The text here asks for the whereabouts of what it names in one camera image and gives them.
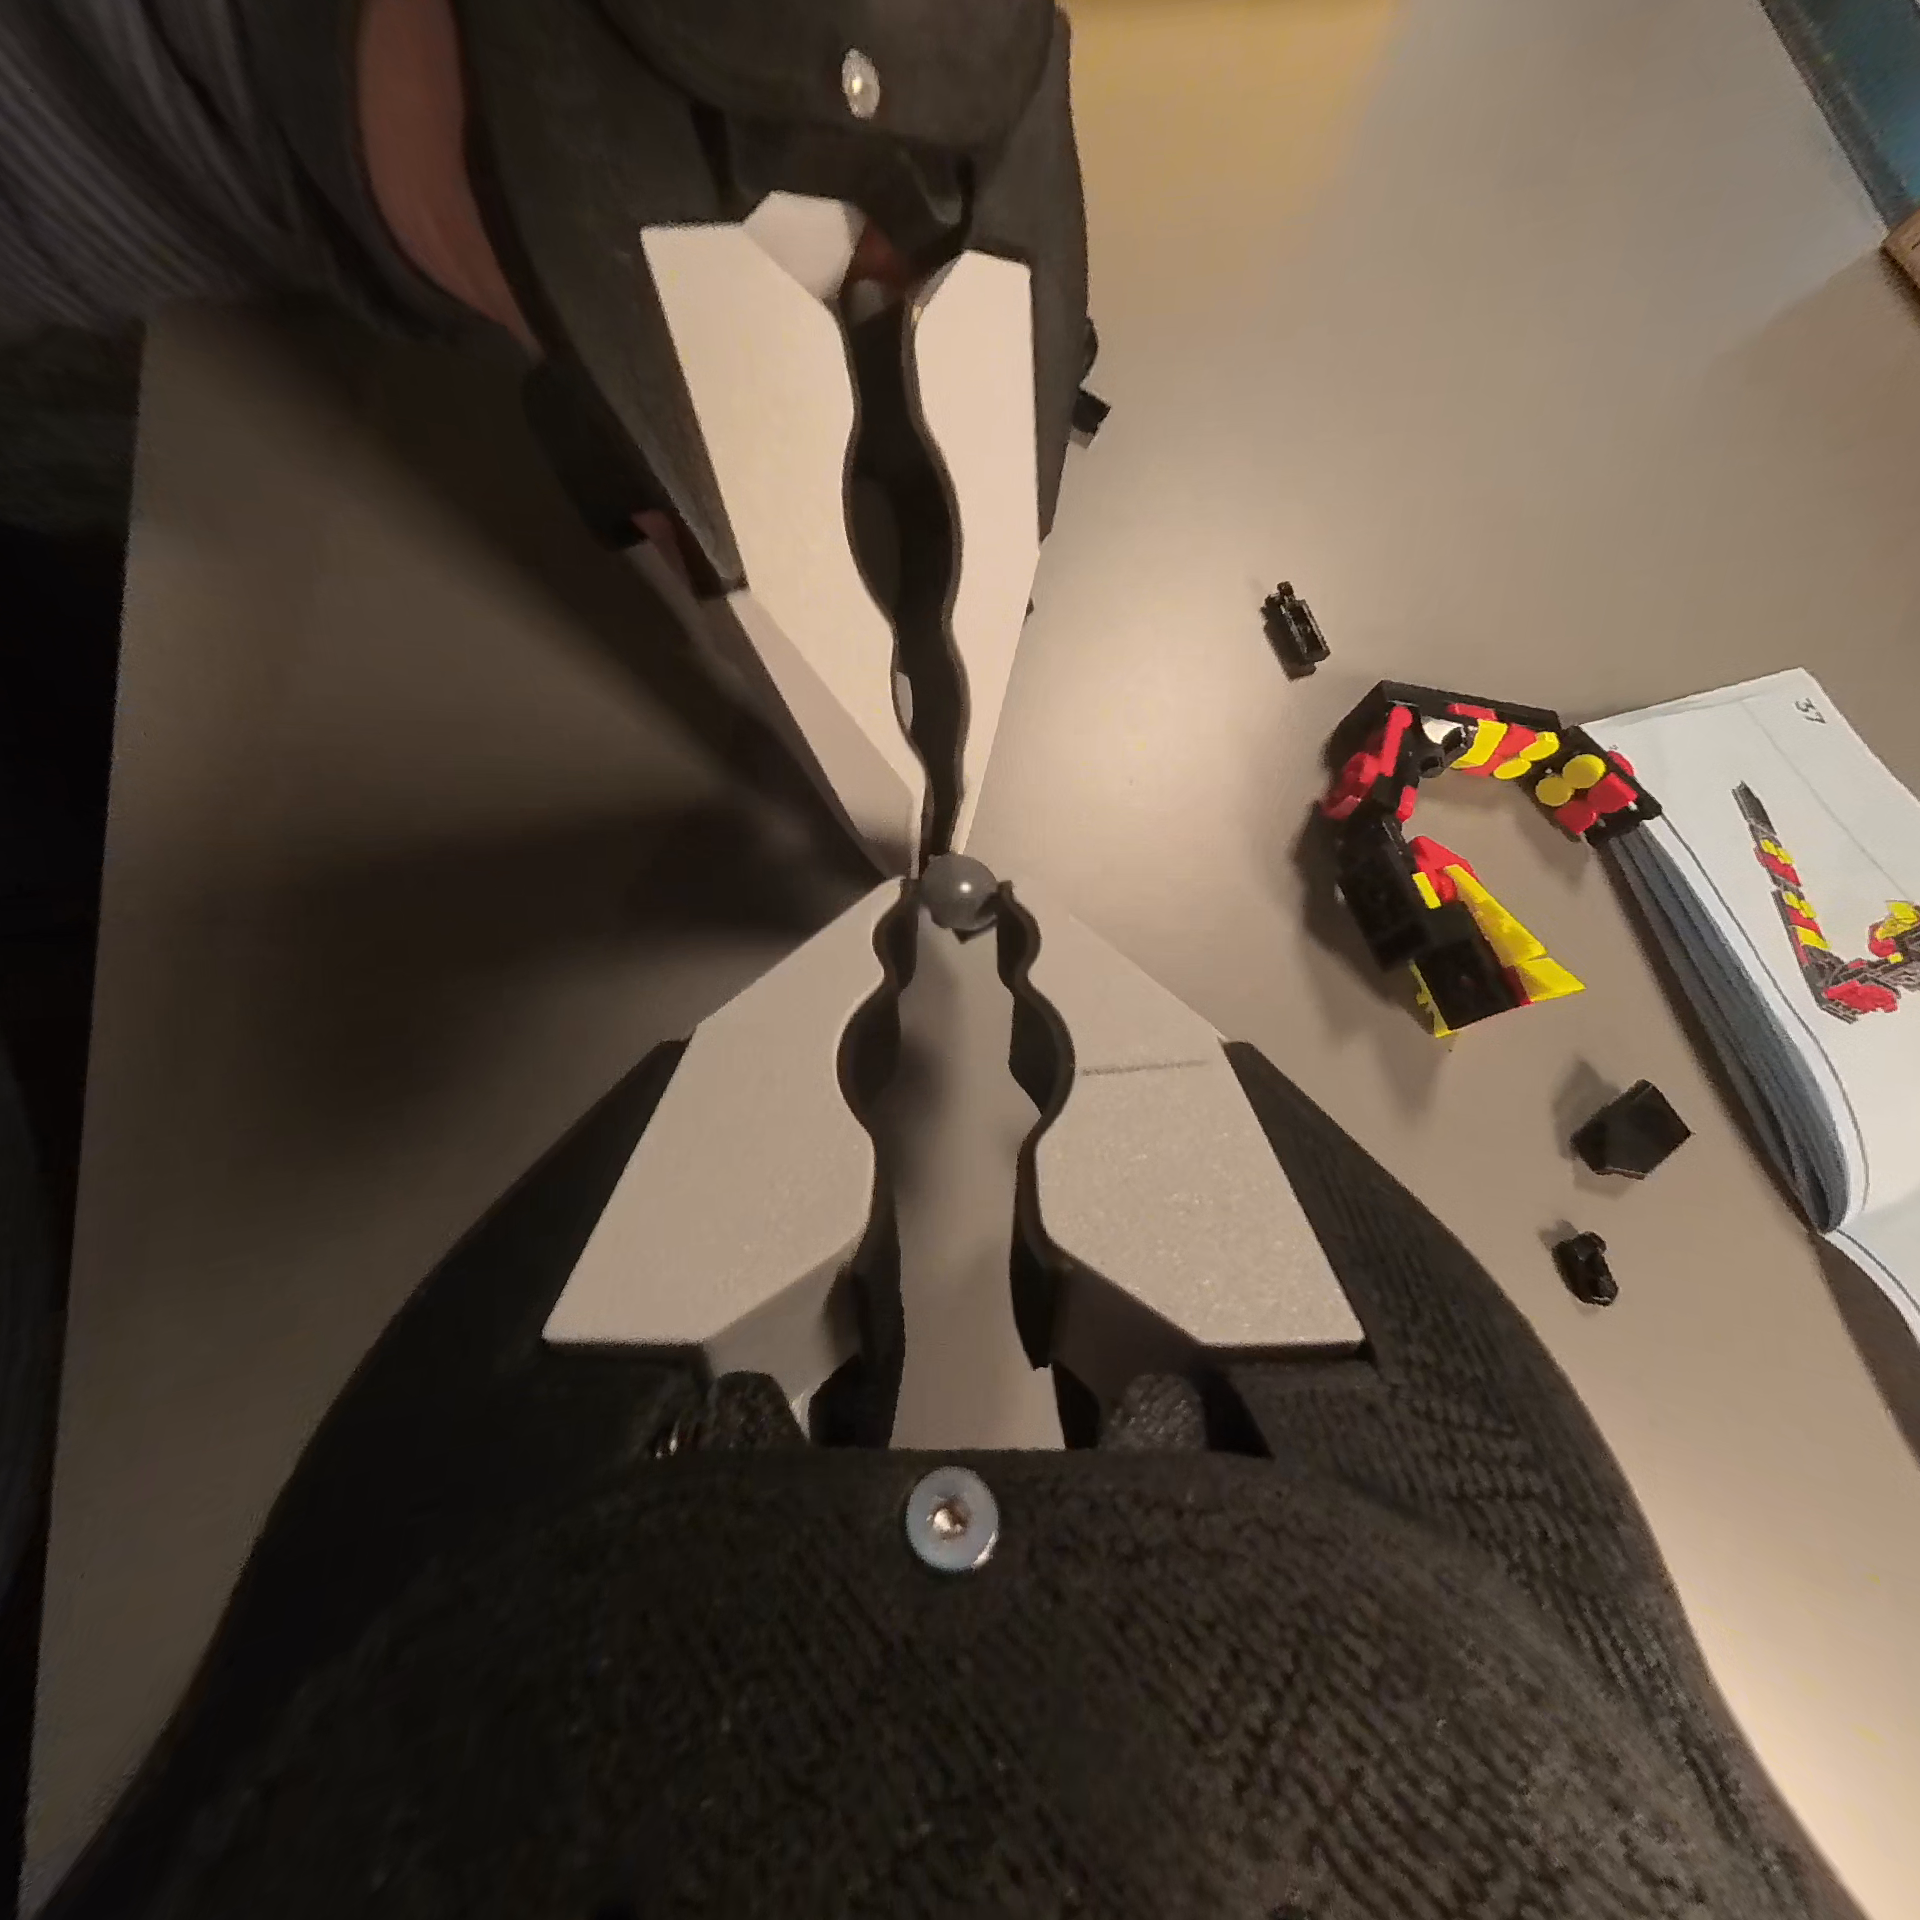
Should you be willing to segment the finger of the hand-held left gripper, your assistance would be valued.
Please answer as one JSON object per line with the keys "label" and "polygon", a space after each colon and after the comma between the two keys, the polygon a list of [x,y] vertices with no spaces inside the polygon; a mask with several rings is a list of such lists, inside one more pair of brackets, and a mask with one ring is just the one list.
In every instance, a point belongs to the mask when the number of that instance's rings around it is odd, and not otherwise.
{"label": "finger of the hand-held left gripper", "polygon": [[640,234],[738,580],[711,635],[886,876],[920,863],[929,795],[896,708],[896,634],[849,531],[858,396],[834,300],[865,231],[840,198]]}
{"label": "finger of the hand-held left gripper", "polygon": [[1041,562],[1032,292],[1025,263],[965,252],[909,309],[909,396],[951,525],[942,637],[958,759],[938,844],[958,855],[970,853]]}

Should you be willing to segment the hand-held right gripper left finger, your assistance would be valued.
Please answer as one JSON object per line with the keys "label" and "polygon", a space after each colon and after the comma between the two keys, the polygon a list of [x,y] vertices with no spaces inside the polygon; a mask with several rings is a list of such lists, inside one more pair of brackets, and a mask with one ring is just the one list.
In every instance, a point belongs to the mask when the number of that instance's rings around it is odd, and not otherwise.
{"label": "hand-held right gripper left finger", "polygon": [[545,1319],[561,1350],[698,1360],[807,1402],[858,1343],[853,1261],[877,1144],[849,1087],[855,1019],[896,1008],[886,879],[703,1019]]}

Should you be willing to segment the lego instruction booklet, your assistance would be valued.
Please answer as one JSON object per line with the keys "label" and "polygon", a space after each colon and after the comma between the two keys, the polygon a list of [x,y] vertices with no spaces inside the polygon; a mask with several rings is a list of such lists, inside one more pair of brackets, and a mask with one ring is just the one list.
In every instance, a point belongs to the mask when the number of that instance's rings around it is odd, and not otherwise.
{"label": "lego instruction booklet", "polygon": [[1917,795],[1801,668],[1586,731],[1662,808],[1610,859],[1758,1141],[1917,1333]]}

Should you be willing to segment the person's left hand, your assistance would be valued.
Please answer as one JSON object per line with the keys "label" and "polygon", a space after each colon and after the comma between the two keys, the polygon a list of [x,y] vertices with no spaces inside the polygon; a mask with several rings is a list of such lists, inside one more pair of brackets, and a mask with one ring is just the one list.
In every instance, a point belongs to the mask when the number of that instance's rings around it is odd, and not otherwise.
{"label": "person's left hand", "polygon": [[354,29],[354,79],[374,200],[392,239],[447,298],[539,354],[470,175],[465,51],[454,4],[367,2]]}

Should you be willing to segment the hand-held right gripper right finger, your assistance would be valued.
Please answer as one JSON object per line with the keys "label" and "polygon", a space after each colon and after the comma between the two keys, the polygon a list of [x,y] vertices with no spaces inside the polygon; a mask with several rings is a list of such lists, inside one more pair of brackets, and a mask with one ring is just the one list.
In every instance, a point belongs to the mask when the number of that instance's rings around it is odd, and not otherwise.
{"label": "hand-held right gripper right finger", "polygon": [[1027,1360],[1190,1373],[1352,1356],[1360,1319],[1229,1040],[1134,960],[1003,883],[1017,1150],[1011,1286]]}

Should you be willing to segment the red black yellow lego snake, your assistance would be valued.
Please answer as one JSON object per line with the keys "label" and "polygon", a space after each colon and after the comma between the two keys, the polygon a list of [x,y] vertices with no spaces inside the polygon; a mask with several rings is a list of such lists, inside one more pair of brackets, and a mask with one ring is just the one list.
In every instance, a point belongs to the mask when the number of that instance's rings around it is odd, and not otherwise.
{"label": "red black yellow lego snake", "polygon": [[1386,679],[1331,741],[1318,814],[1336,893],[1381,968],[1403,968],[1437,1037],[1585,995],[1474,863],[1411,828],[1429,782],[1459,775],[1520,794],[1567,838],[1606,847],[1662,818],[1618,749],[1558,710]]}

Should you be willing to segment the black lego slope brick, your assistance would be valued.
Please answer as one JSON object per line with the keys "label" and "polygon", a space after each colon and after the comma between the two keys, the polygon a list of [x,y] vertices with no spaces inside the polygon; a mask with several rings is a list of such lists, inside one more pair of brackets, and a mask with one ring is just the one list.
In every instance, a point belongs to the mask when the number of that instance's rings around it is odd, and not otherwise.
{"label": "black lego slope brick", "polygon": [[1645,1182],[1689,1141],[1691,1126],[1669,1095],[1641,1076],[1585,1118],[1568,1142],[1589,1173]]}

